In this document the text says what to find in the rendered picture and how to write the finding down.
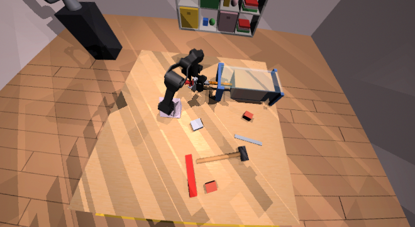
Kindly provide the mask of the white flat bar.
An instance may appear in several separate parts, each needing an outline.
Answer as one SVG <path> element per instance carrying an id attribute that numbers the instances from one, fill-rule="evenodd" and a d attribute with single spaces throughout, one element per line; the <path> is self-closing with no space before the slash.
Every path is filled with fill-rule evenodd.
<path id="1" fill-rule="evenodd" d="M 258 141 L 258 140 L 252 140 L 252 139 L 246 138 L 244 136 L 236 135 L 236 134 L 235 134 L 235 138 L 240 139 L 240 140 L 247 141 L 249 143 L 252 142 L 252 143 L 255 143 L 257 145 L 261 145 L 262 146 L 262 142 L 261 141 Z"/>

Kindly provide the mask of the hammer with wooden handle and dark head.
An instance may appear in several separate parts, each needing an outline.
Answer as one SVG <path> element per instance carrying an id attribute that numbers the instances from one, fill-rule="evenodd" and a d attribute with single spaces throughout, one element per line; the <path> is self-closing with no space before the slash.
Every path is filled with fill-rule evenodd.
<path id="1" fill-rule="evenodd" d="M 238 147 L 238 149 L 239 149 L 239 152 L 235 152 L 235 153 L 227 153 L 227 154 L 215 155 L 211 157 L 197 158 L 197 163 L 210 162 L 210 161 L 222 160 L 222 159 L 233 158 L 233 157 L 240 157 L 241 162 L 249 160 L 245 145 L 242 147 Z"/>

